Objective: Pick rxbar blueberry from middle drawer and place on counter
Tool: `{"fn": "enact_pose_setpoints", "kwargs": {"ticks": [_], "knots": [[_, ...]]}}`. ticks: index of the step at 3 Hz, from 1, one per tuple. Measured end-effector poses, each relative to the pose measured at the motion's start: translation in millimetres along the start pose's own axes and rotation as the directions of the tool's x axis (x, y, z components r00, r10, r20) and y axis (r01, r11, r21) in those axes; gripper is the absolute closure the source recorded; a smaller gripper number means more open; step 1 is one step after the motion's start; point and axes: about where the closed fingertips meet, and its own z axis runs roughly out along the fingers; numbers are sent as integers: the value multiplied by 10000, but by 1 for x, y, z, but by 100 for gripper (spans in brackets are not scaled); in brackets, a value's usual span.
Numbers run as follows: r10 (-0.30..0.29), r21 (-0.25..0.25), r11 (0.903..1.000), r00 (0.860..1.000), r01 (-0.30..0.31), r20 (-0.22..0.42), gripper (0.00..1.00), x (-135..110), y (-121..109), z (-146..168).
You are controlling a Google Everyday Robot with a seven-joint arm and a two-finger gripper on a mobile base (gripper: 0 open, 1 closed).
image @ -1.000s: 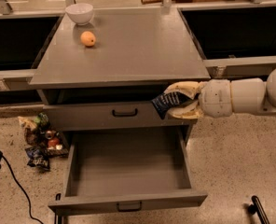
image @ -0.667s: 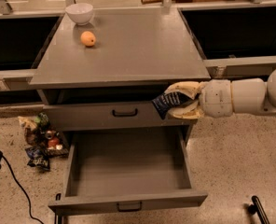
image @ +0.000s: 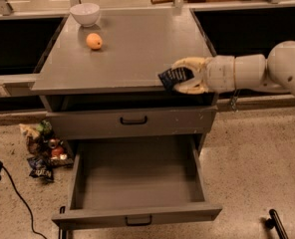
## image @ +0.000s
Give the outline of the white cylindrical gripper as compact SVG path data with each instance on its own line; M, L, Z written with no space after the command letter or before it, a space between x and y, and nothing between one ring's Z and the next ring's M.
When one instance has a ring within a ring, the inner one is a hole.
M227 93L235 89L233 56L216 56L209 63L207 58L187 57L176 61L171 69L185 67L192 70L194 78L176 84L173 89L182 94L199 95Z

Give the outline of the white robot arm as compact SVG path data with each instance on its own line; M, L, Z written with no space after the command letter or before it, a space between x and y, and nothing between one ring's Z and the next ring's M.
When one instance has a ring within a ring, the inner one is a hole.
M295 97L295 41L276 45L265 58L248 56L187 57L170 68L180 93L227 93L239 89L273 92L283 89Z

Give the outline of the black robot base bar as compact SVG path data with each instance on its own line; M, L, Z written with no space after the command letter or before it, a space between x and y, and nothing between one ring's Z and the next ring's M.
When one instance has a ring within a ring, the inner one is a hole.
M265 226L268 229L275 228L279 239L289 239L281 219L275 209L269 210L269 218L265 221Z

